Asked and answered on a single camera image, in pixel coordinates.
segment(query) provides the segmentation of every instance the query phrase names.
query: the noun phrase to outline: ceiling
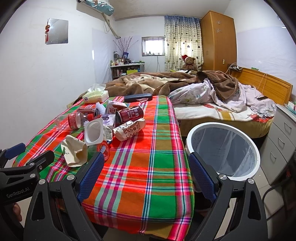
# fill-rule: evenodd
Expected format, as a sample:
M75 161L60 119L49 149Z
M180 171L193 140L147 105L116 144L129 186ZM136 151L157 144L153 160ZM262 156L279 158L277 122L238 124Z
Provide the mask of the ceiling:
M202 18L208 11L224 13L230 0L109 0L115 20L145 15Z

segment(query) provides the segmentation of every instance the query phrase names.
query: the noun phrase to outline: curtain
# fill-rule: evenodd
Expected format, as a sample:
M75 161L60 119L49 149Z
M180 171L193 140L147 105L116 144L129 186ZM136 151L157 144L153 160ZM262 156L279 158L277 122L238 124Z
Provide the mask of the curtain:
M183 55L203 64L202 36L198 18L165 16L165 71L180 70L184 65Z

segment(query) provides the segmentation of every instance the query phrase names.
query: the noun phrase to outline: trash can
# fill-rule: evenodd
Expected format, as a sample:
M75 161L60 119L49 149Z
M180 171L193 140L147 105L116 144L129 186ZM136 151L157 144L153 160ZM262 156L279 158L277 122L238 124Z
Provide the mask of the trash can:
M242 131L222 123L208 122L191 129L186 151L197 152L206 164L231 180L252 178L260 166L260 154L254 142Z

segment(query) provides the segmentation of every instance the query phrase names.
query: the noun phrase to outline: blue gripper pad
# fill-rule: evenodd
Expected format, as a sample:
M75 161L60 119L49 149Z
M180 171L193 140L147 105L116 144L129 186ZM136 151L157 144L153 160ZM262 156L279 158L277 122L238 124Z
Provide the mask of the blue gripper pad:
M104 155L103 153L100 153L80 182L79 194L77 196L77 199L80 203L84 199L87 199L91 194L91 191L96 184L98 176L100 175L103 167Z
M217 196L214 190L214 183L207 174L206 170L197 160L197 158L191 153L188 157L189 167L194 175L202 193L206 199L209 199L212 203L215 202Z
M5 158L11 160L18 156L19 154L23 153L26 150L26 145L24 143L17 144L5 152Z

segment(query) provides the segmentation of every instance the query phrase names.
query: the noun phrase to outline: wooden wardrobe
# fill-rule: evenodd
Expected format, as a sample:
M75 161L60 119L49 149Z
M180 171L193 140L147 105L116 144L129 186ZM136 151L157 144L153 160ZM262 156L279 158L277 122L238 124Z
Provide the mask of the wooden wardrobe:
M237 41L233 18L209 11L200 21L202 33L202 70L226 72L237 61Z

